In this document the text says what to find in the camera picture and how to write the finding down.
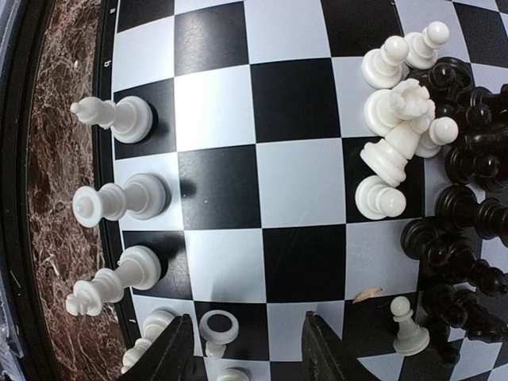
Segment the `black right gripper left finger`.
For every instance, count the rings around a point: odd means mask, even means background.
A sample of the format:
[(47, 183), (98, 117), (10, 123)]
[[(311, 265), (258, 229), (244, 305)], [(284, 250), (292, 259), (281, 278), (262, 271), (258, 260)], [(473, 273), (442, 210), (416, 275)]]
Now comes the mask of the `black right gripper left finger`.
[(175, 316), (144, 355), (120, 380), (191, 380), (194, 330), (191, 316)]

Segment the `white chess piece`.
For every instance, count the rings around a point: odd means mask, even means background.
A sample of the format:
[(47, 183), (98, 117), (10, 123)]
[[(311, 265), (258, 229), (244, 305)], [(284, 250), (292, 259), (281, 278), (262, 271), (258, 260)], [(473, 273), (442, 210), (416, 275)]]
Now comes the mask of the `white chess piece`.
[(224, 356), (227, 345), (237, 339), (240, 326), (237, 318), (229, 311), (210, 310), (202, 316), (198, 330), (206, 341), (206, 355), (219, 359)]
[(97, 316), (106, 303), (121, 301), (125, 288), (146, 291), (156, 285), (160, 275), (160, 260), (150, 248), (129, 247), (121, 254), (115, 270), (104, 267), (91, 281), (75, 283), (73, 292), (66, 297), (67, 312), (73, 316)]
[(171, 192), (152, 174), (135, 174), (121, 187), (107, 183), (99, 190), (80, 187), (72, 199), (72, 211), (78, 223), (92, 228), (102, 219), (119, 221), (126, 214), (146, 221), (161, 214)]
[(166, 310), (154, 310), (143, 321), (141, 337), (135, 345), (128, 349), (122, 357), (121, 374), (125, 374), (144, 355), (157, 337), (175, 318), (175, 315)]
[(226, 368), (216, 378), (217, 381), (250, 381), (249, 375), (239, 368)]
[(124, 144), (140, 142), (153, 125), (149, 104), (137, 96), (127, 96), (119, 102), (85, 97), (73, 102), (70, 111), (86, 125), (110, 129), (114, 138)]

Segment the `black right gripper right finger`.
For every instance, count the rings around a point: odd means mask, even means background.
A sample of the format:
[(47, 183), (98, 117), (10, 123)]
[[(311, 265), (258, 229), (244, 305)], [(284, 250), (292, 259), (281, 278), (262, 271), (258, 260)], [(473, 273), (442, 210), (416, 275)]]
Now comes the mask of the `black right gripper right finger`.
[(305, 315), (301, 351), (303, 380), (379, 380), (351, 354), (329, 324), (313, 311), (307, 311)]

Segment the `black grey chessboard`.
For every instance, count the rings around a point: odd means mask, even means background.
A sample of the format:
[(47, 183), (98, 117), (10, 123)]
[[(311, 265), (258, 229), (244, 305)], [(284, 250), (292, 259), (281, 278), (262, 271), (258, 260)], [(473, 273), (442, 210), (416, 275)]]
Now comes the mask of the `black grey chessboard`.
[[(110, 266), (141, 244), (159, 255), (162, 279), (128, 290), (117, 305), (125, 344), (156, 309), (210, 310), (239, 321), (219, 359), (195, 338), (200, 380), (239, 367), (254, 380), (300, 380), (305, 314), (320, 314), (381, 380), (504, 380), (505, 344), (454, 329), (459, 363), (431, 350), (397, 355), (390, 304), (406, 296), (415, 320), (430, 272), (400, 247), (405, 225), (433, 212), (448, 185), (442, 155), (413, 158), (401, 192), (406, 209), (371, 221), (356, 208), (371, 174), (360, 151), (375, 136), (363, 108), (372, 93), (360, 65), (391, 36), (442, 21), (442, 56), (463, 60), (475, 83), (507, 81), (504, 1), (105, 1), (97, 95), (143, 98), (155, 128), (138, 144), (95, 132), (96, 181), (123, 185), (159, 176), (167, 209), (138, 221), (104, 221)], [(362, 290), (376, 298), (352, 304)]]

